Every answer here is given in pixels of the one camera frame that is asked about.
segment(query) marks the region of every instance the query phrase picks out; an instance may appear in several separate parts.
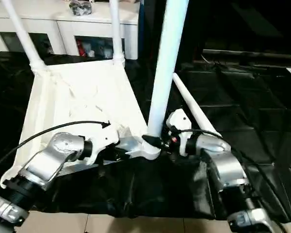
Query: shelf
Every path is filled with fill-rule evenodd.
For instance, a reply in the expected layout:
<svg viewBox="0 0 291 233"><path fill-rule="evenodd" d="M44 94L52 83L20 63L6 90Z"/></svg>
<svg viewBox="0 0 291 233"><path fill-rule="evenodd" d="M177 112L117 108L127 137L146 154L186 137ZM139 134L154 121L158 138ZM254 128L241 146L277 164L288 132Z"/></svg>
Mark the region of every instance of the shelf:
<svg viewBox="0 0 291 233"><path fill-rule="evenodd" d="M19 16L26 19L44 19L59 21L79 21L111 23L109 3L95 2L93 12L87 16L74 16L69 9L68 2L64 0L13 0ZM119 3L121 24L138 24L140 3ZM8 18L8 14L0 2L0 18Z"/></svg>

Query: floor tile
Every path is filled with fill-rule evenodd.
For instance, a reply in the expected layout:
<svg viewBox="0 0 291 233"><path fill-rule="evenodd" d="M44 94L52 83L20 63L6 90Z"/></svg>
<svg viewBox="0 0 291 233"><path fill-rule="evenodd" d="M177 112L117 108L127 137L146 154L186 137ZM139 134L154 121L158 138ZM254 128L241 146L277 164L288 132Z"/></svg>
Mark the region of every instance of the floor tile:
<svg viewBox="0 0 291 233"><path fill-rule="evenodd" d="M48 214L31 211L17 233L84 233L87 214Z"/></svg>
<svg viewBox="0 0 291 233"><path fill-rule="evenodd" d="M185 233L231 233L226 221L184 219Z"/></svg>
<svg viewBox="0 0 291 233"><path fill-rule="evenodd" d="M284 227L288 233L291 233L291 223L284 224Z"/></svg>
<svg viewBox="0 0 291 233"><path fill-rule="evenodd" d="M113 218L108 215L90 215L88 233L184 233L182 218L138 217Z"/></svg>

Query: black cable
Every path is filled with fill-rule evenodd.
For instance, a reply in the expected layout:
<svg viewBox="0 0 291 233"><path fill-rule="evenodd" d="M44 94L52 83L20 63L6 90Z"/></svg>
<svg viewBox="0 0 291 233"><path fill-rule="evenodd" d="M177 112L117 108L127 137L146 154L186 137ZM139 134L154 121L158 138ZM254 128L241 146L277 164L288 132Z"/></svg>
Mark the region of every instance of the black cable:
<svg viewBox="0 0 291 233"><path fill-rule="evenodd" d="M252 163L253 166L255 166L258 169L258 171L261 174L262 178L266 181L266 183L271 188L272 192L275 194L275 196L279 200L280 205L282 206L285 214L287 215L289 221L291 222L291 213L290 213L290 211L287 209L286 205L284 204L284 201L281 199L278 191L276 190L276 187L273 185L273 183L270 181L270 179L268 179L266 173L262 170L262 168L259 166L259 164L257 164L253 159L249 158L247 155L245 155L243 153L241 153L241 155L242 155L243 158L248 160L250 163Z"/></svg>
<svg viewBox="0 0 291 233"><path fill-rule="evenodd" d="M259 193L258 191L257 191L257 189L256 188L254 188L254 180L253 180L253 178L252 178L252 176L251 176L251 172L249 171L249 168L248 168L248 165L247 165L247 163L245 163L244 161L243 161L243 159L242 158L240 158L240 161L241 161L241 163L243 163L243 165L244 165L244 167L245 167L245 170L246 170L246 175L247 175L247 177L248 177L248 180L249 180L249 182L250 182L250 184L252 185L252 188L253 188L253 191L254 192L256 192L257 194L258 194L258 196L259 197L261 197L262 198L262 195L261 195L261 193ZM264 202L262 202L262 201L260 201L260 203L261 203L261 205L263 206L263 208L266 210L266 212L268 212L268 213L270 213L271 211L269 210L269 208L268 208L268 206L264 203ZM272 217L272 221L280 228L280 230L281 230L281 232L282 233L287 233L287 230L282 226L282 224L273 216Z"/></svg>
<svg viewBox="0 0 291 233"><path fill-rule="evenodd" d="M179 133L181 132L200 132L200 133L207 133L210 135L213 135L219 139L223 139L222 136L218 135L217 133L213 133L207 130L201 130L201 129L187 129L187 130L178 130ZM246 156L244 153L239 152L238 150L236 150L243 158L245 158L246 160L248 160L250 163L252 163L253 166L255 166L259 173L261 174L262 178L266 181L266 183L269 185L269 187L271 188L272 192L275 194L275 196L277 197L277 199L279 200L280 205L282 206L286 216L288 217L289 221L291 222L291 213L290 211L287 209L286 205L284 204L284 201L282 200L282 198L280 197L278 191L276 190L275 186L273 185L273 183L270 181L270 179L267 177L266 173L262 170L262 168L260 167L260 165L258 163L256 163L253 159L249 158L248 156Z"/></svg>
<svg viewBox="0 0 291 233"><path fill-rule="evenodd" d="M214 132L211 132L211 131L207 131L207 130L189 129L189 130L179 130L179 131L178 131L178 133L182 133L182 132L200 132L200 133L207 133L207 134L210 134L210 135L212 135L212 136L215 136L215 137L217 137L217 138L220 138L220 139L224 140L223 137L220 136L219 134L214 133Z"/></svg>
<svg viewBox="0 0 291 233"><path fill-rule="evenodd" d="M282 233L288 233L286 228L284 228L284 226L282 226L282 224L277 219L273 219L273 221L281 229Z"/></svg>
<svg viewBox="0 0 291 233"><path fill-rule="evenodd" d="M77 125L77 124L86 124L86 123L91 123L91 124L100 124L102 125L102 127L106 127L109 125L109 123L105 123L105 122L101 122L101 121L92 121L92 120L82 120L82 121L73 121L73 122L69 122L66 124L62 124L62 125L57 125L54 126L52 128L43 130L39 133L36 133L35 135L29 137L28 139L24 140L23 142L21 142L17 147L14 147L13 149L11 149L7 154L5 154L1 159L0 159L0 164L2 164L2 162L4 160L6 160L10 155L12 155L18 148L21 148L22 146L24 146L26 143L30 142L31 140L35 139L38 136L41 136L45 133L51 132L53 130L59 129L59 128L63 128L69 125Z"/></svg>

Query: black fabric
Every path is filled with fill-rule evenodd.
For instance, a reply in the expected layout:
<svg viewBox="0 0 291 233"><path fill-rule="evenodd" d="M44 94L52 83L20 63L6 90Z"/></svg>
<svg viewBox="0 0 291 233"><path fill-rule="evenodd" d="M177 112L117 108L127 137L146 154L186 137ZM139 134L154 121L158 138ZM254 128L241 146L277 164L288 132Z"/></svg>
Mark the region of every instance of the black fabric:
<svg viewBox="0 0 291 233"><path fill-rule="evenodd" d="M86 61L53 56L48 65ZM25 56L0 53L0 156L17 145L29 99L32 74ZM153 72L127 61L126 72L148 118ZM179 76L207 117L235 148L258 162L291 209L291 74L281 68L183 67ZM172 86L166 116L182 107L197 127L177 88ZM0 175L11 165L0 167ZM287 218L257 170L248 165L254 186L271 215ZM222 205L199 158L143 158L59 177L36 209L112 216L225 219Z"/></svg>

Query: white tube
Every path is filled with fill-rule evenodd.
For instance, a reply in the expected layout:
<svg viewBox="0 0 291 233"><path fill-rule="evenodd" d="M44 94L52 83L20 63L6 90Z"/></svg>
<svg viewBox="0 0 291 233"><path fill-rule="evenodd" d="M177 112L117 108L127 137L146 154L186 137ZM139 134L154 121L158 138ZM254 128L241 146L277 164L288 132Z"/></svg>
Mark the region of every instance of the white tube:
<svg viewBox="0 0 291 233"><path fill-rule="evenodd" d="M113 61L121 62L125 65L125 58L122 47L122 37L120 29L120 15L118 0L110 0L110 10L112 18L112 34L113 34Z"/></svg>
<svg viewBox="0 0 291 233"><path fill-rule="evenodd" d="M179 89L182 97L184 98L186 104L188 105L189 109L191 110L196 122L198 123L200 129L207 130L213 133L220 135L211 122L208 120L206 115L204 114L203 110L199 107L198 103L195 101L191 93L188 91L186 86L183 84L179 76L174 73L173 75L174 82Z"/></svg>
<svg viewBox="0 0 291 233"><path fill-rule="evenodd" d="M160 136L189 0L167 0L157 62L148 134Z"/></svg>
<svg viewBox="0 0 291 233"><path fill-rule="evenodd" d="M32 69L40 69L45 68L44 62L41 60L41 58L38 55L37 50L35 49L35 46L33 42L31 41L31 38L29 34L26 32L23 23L21 22L21 19L17 15L13 4L11 0L2 0L2 3L9 13L9 16L16 28L17 36L25 50L25 53L30 61L30 66Z"/></svg>

